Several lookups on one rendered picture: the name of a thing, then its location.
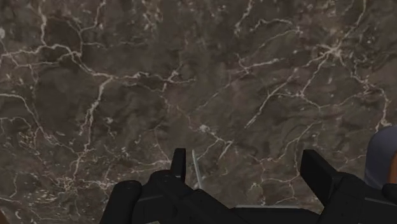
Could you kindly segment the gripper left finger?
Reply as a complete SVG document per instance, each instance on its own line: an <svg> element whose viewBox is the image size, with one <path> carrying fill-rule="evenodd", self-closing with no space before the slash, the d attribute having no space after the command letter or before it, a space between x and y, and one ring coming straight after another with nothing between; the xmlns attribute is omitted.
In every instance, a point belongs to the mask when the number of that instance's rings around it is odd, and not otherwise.
<svg viewBox="0 0 397 224"><path fill-rule="evenodd" d="M245 224L205 191L185 183L186 150L174 150L171 168L155 171L146 184L121 181L111 192L99 224Z"/></svg>

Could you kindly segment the blue-grey rounded object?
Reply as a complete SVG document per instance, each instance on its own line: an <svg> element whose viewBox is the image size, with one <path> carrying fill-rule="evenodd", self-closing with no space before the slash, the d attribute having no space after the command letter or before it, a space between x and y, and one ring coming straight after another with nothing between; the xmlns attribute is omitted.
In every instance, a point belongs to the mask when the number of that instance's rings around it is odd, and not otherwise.
<svg viewBox="0 0 397 224"><path fill-rule="evenodd" d="M396 152L397 125L385 127L371 137L365 161L366 184L381 189L387 183L391 160Z"/></svg>

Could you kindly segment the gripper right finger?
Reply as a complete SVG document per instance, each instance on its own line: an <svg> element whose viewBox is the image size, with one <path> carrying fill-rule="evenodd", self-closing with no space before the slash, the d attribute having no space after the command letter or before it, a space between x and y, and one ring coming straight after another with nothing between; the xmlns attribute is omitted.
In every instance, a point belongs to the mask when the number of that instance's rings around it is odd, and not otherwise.
<svg viewBox="0 0 397 224"><path fill-rule="evenodd" d="M375 189L303 150L300 175L324 206L316 224L397 224L397 185Z"/></svg>

